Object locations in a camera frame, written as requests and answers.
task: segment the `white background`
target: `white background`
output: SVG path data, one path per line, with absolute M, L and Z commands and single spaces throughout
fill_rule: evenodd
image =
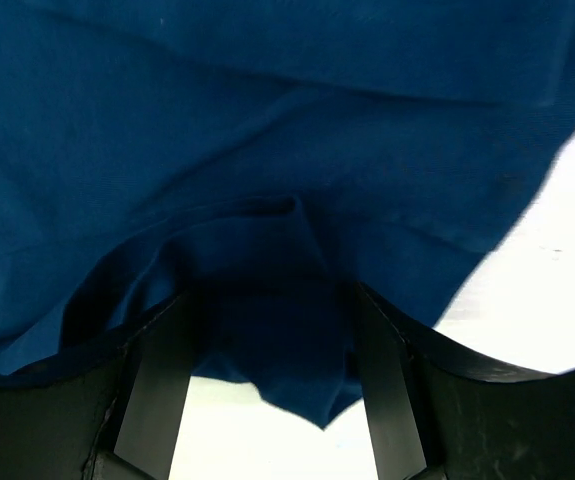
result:
M 490 356 L 575 367 L 575 138 L 502 247 L 438 325 Z M 362 403 L 325 432 L 262 403 L 252 386 L 193 379 L 173 480 L 375 480 Z

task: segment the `blue cloth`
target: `blue cloth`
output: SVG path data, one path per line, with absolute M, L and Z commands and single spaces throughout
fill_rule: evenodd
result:
M 199 287 L 325 426 L 336 285 L 433 325 L 574 131 L 575 0 L 0 0 L 0 374 Z

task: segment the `black plastic part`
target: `black plastic part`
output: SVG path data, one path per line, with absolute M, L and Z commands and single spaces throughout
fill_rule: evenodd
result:
M 551 375 L 494 360 L 415 322 L 366 287 L 358 295 L 358 357 L 381 480 L 575 480 L 575 371 Z M 406 353 L 394 358 L 390 352 L 401 344 Z M 404 386 L 391 373 L 401 369 L 411 372 Z M 405 427 L 412 441 L 423 438 L 425 422 L 435 425 L 421 441 L 424 456 L 413 443 L 412 458 L 429 460 L 424 471 L 414 472 L 422 462 L 411 463 L 388 443 L 400 437 L 401 413 L 405 425 L 410 417 L 391 400 L 400 395 L 383 394 L 394 388 L 406 389 L 414 414 L 415 404 L 424 412 L 414 416 L 418 433 Z M 436 453 L 442 466 L 432 465 Z
M 0 377 L 0 480 L 166 480 L 195 307 L 194 297 L 179 296 Z
M 123 383 L 121 398 L 127 401 L 101 437 L 101 448 L 148 479 L 169 478 L 193 366 L 193 321 L 194 312 L 177 300 L 132 348 L 135 376 L 131 389 Z
M 575 480 L 575 371 L 479 354 L 357 287 L 380 480 Z M 0 479 L 167 480 L 196 296 L 0 377 Z

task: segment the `white surface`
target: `white surface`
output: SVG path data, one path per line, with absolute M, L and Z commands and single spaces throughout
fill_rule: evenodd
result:
M 575 367 L 575 138 L 438 330 L 518 365 Z M 174 480 L 376 479 L 362 404 L 322 432 L 262 403 L 251 386 L 194 379 L 180 432 Z

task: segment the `blue fabric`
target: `blue fabric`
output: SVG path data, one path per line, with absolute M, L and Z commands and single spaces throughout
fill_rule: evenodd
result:
M 0 0 L 0 374 L 174 292 L 327 425 L 339 282 L 433 325 L 575 131 L 575 0 Z

